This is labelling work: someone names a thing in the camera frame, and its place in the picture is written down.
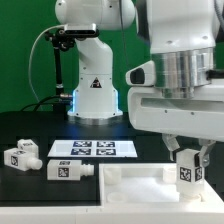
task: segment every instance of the black tabletop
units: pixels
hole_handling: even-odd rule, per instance
[[[19,171],[4,165],[3,152],[17,146],[20,139],[32,139],[39,146],[43,167],[39,171]],[[81,181],[48,181],[48,152],[55,140],[132,140],[137,158],[81,158],[95,166],[94,176]],[[184,147],[197,144],[194,139],[180,138]],[[223,144],[218,143],[211,155],[206,176],[222,196],[224,181]],[[170,162],[169,152],[161,134],[133,129],[128,114],[111,125],[88,126],[67,121],[63,114],[53,112],[0,113],[0,206],[71,206],[99,205],[99,163]]]

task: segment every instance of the white cube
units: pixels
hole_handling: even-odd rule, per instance
[[[31,139],[21,139],[17,142],[18,149],[35,153],[35,157],[39,158],[39,147]]]
[[[43,163],[35,157],[35,153],[17,148],[4,151],[4,164],[22,171],[39,170]]]
[[[48,180],[80,180],[93,173],[94,166],[82,165],[81,160],[50,160],[47,165]]]

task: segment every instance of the green wall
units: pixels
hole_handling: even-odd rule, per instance
[[[46,28],[58,24],[54,13],[56,0],[7,0],[1,4],[0,34],[0,112],[20,110],[23,106],[35,103],[28,84],[28,60],[36,37]],[[130,68],[149,60],[148,48],[135,32],[135,24],[125,31],[127,54]],[[113,83],[120,93],[119,107],[127,111],[127,92],[125,82],[128,70],[123,51],[120,31],[101,32],[100,39],[109,44],[114,52]],[[224,46],[217,47],[217,65],[224,67],[222,53]],[[71,93],[78,78],[77,50],[62,53],[62,69],[65,91]],[[37,45],[32,66],[35,90],[40,99],[54,95],[55,73],[53,49],[44,38]]]

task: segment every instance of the tag label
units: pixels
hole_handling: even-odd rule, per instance
[[[98,78],[96,77],[95,80],[93,81],[92,85],[90,86],[90,88],[102,88],[100,81],[98,80]]]
[[[11,156],[11,164],[13,166],[18,166],[18,157],[15,157],[15,156]]]

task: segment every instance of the black cable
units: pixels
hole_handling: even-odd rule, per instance
[[[59,96],[59,95],[55,95],[55,96],[49,96],[49,97],[46,97],[46,98],[42,99],[42,100],[35,106],[35,108],[33,109],[33,111],[37,111],[38,108],[40,107],[40,105],[41,105],[42,103],[44,103],[44,102],[46,102],[46,101],[48,101],[48,100],[58,99],[58,98],[60,98],[60,96]]]
[[[20,111],[24,111],[25,109],[29,108],[29,107],[33,107],[33,106],[37,106],[40,105],[39,103],[33,103],[33,104],[29,104],[25,107],[23,107]],[[52,103],[42,103],[40,106],[44,106],[44,105],[52,105]]]
[[[55,60],[55,70],[56,70],[56,94],[61,94],[64,92],[62,73],[61,73],[61,57],[59,47],[54,46],[54,60]]]

